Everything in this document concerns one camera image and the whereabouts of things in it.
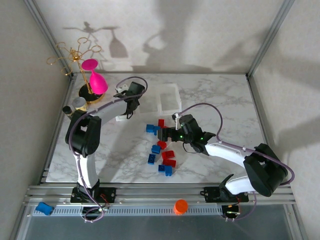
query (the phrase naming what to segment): blue lego brick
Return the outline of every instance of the blue lego brick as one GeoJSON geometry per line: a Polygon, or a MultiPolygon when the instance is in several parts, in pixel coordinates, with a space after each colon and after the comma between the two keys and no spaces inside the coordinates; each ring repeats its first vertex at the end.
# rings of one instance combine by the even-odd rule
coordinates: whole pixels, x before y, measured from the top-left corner
{"type": "Polygon", "coordinates": [[[54,207],[53,206],[49,206],[47,204],[45,204],[43,201],[39,202],[38,206],[36,206],[35,210],[44,213],[45,215],[49,216],[52,214],[52,212],[54,211],[54,207]]]}
{"type": "Polygon", "coordinates": [[[161,151],[161,147],[158,146],[158,145],[153,145],[152,148],[151,148],[151,152],[152,152],[153,154],[159,154],[160,151],[161,151]]]}
{"type": "Polygon", "coordinates": [[[158,167],[158,172],[159,173],[164,173],[165,171],[166,171],[166,166],[165,165],[159,165],[159,167],[158,167]]]}
{"type": "Polygon", "coordinates": [[[154,125],[152,125],[152,124],[147,124],[146,125],[146,128],[145,128],[145,131],[147,132],[147,133],[154,133],[154,125]]]}
{"type": "Polygon", "coordinates": [[[149,154],[149,158],[148,158],[148,164],[155,164],[155,160],[156,160],[156,155],[155,154],[149,154]]]}
{"type": "Polygon", "coordinates": [[[172,176],[172,166],[165,166],[164,169],[166,176],[172,176]]]}
{"type": "Polygon", "coordinates": [[[161,129],[160,126],[154,126],[154,127],[153,127],[153,134],[154,134],[155,136],[157,136],[157,132],[158,132],[159,129],[161,129]]]}

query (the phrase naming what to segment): orange cup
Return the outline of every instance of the orange cup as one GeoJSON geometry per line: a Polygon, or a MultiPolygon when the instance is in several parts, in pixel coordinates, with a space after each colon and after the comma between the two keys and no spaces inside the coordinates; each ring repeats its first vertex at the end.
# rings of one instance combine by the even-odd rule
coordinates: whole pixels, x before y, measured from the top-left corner
{"type": "Polygon", "coordinates": [[[186,200],[180,199],[176,201],[173,207],[173,212],[177,215],[186,213],[188,210],[188,203],[186,200]]]}

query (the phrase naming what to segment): marble tabletop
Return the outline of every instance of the marble tabletop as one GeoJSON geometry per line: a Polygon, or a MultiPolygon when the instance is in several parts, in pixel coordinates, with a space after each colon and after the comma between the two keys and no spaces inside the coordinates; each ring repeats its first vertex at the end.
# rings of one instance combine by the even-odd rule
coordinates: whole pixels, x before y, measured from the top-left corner
{"type": "MultiPolygon", "coordinates": [[[[116,83],[130,76],[143,77],[150,86],[177,84],[182,109],[195,103],[211,103],[218,107],[223,116],[220,137],[226,142],[247,148],[256,147],[264,142],[245,75],[104,74],[109,90],[95,107],[107,103],[115,94],[116,83]]],[[[79,74],[68,102],[70,106],[83,84],[83,77],[79,74]]],[[[203,131],[217,132],[220,119],[213,108],[197,106],[187,113],[193,115],[203,131]]],[[[218,183],[229,174],[234,174],[234,177],[245,175],[243,168],[225,159],[185,152],[181,142],[171,142],[166,149],[175,152],[174,159],[177,164],[173,168],[172,176],[158,172],[158,165],[162,163],[161,155],[157,155],[154,165],[147,164],[151,147],[158,139],[146,132],[146,124],[157,125],[158,118],[150,115],[140,119],[134,115],[131,119],[120,122],[113,119],[101,128],[100,145],[95,153],[96,172],[101,183],[218,183]]],[[[166,126],[175,126],[171,116],[162,118],[165,119],[166,126]]],[[[77,181],[76,161],[65,143],[69,123],[70,120],[64,117],[46,182],[77,181]]]]}

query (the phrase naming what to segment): gray wall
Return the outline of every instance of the gray wall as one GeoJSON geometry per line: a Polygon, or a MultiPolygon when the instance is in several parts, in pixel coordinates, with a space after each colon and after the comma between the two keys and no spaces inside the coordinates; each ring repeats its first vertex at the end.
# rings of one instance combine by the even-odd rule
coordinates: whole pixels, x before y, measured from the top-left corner
{"type": "Polygon", "coordinates": [[[272,146],[311,240],[320,239],[320,1],[296,0],[254,74],[272,146]]]}
{"type": "Polygon", "coordinates": [[[0,239],[9,238],[27,187],[44,166],[68,81],[23,1],[1,1],[0,239]]]}
{"type": "Polygon", "coordinates": [[[36,2],[57,41],[101,45],[102,72],[245,73],[283,0],[36,2]]]}

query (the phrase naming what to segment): gold wire stand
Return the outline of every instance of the gold wire stand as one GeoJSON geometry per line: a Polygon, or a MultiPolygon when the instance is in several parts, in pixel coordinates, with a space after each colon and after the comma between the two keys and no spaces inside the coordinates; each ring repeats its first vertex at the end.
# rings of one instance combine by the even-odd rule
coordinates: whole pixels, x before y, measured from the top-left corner
{"type": "Polygon", "coordinates": [[[59,49],[59,50],[65,50],[68,52],[68,57],[56,57],[56,56],[51,56],[49,57],[47,60],[46,60],[46,63],[48,65],[53,65],[55,64],[58,60],[60,59],[66,59],[66,60],[70,60],[71,62],[68,64],[68,67],[70,68],[70,72],[67,72],[67,69],[66,67],[64,66],[62,69],[61,69],[61,73],[68,76],[72,73],[72,63],[76,62],[79,69],[80,69],[80,72],[83,76],[83,80],[85,82],[85,85],[83,85],[80,90],[79,90],[79,97],[83,97],[85,98],[85,100],[87,101],[87,103],[89,104],[92,104],[92,103],[96,103],[98,101],[100,101],[105,94],[95,94],[93,91],[92,91],[92,88],[87,80],[87,77],[86,77],[86,74],[85,74],[85,71],[83,70],[81,64],[80,64],[80,61],[84,61],[84,59],[82,59],[82,57],[88,53],[88,52],[92,52],[92,53],[99,53],[102,48],[101,46],[99,45],[94,45],[93,47],[91,47],[90,49],[86,50],[84,53],[80,52],[80,46],[81,44],[85,44],[89,41],[88,38],[86,37],[80,37],[77,42],[78,42],[78,47],[77,47],[77,50],[75,50],[74,48],[70,47],[70,50],[68,50],[66,48],[66,43],[61,41],[61,42],[58,42],[55,46],[59,49]]]}

